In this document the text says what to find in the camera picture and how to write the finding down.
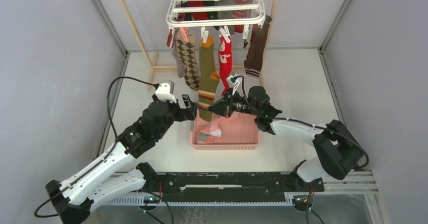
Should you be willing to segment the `pink plastic basket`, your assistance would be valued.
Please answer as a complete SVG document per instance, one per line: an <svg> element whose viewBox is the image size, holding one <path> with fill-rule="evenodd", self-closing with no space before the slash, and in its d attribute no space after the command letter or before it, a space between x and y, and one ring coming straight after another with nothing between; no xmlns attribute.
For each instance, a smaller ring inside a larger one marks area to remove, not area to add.
<svg viewBox="0 0 428 224"><path fill-rule="evenodd" d="M205 144L197 144L198 132L210 123L197 116L190 132L190 144L197 150L254 150L259 146L259 132L254 120L255 116L237 112L229 118L221 117L222 136L210 137Z"/></svg>

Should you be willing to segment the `wooden hanger stand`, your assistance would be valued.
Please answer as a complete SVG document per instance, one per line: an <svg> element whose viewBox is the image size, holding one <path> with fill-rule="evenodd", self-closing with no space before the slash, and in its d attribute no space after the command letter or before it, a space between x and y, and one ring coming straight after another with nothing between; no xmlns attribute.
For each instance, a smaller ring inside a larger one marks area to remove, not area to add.
<svg viewBox="0 0 428 224"><path fill-rule="evenodd" d="M125 48L135 52L171 52L166 24L171 0L102 0Z"/></svg>

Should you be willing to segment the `pink patterned sock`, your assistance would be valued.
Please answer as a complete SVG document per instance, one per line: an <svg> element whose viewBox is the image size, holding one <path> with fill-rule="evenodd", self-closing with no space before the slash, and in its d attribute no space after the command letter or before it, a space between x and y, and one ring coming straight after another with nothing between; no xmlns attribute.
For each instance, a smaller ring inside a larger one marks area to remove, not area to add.
<svg viewBox="0 0 428 224"><path fill-rule="evenodd" d="M196 138L197 144L205 144L205 140L208 140L210 137L221 137L222 131L219 127L221 121L221 116L214 118L207 126L202 128Z"/></svg>

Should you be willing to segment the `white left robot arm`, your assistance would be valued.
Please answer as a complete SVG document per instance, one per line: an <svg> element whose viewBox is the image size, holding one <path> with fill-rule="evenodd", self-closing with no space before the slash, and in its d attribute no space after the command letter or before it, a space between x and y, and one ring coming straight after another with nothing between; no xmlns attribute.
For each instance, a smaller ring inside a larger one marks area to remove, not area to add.
<svg viewBox="0 0 428 224"><path fill-rule="evenodd" d="M146 162L112 180L109 177L153 148L174 122L196 118L197 103L186 94L182 98L185 108L179 106L173 95L154 96L138 120L106 152L72 177L46 184L50 201L63 223L83 223L92 212L115 198L157 188L157 174Z"/></svg>

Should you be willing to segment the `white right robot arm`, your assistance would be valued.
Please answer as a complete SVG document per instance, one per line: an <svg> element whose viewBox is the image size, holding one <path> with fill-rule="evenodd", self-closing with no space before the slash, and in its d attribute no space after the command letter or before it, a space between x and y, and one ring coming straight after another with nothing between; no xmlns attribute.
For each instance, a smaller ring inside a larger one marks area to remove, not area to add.
<svg viewBox="0 0 428 224"><path fill-rule="evenodd" d="M272 135L288 136L312 146L316 157L303 160L292 170L292 187L306 191L312 181L323 177L343 180L351 170L360 168L359 161L367 153L339 120L327 124L310 124L286 116L271 105L262 86L253 86L248 94L227 90L224 96L209 106L208 111L222 117L234 112L255 116L259 130Z"/></svg>

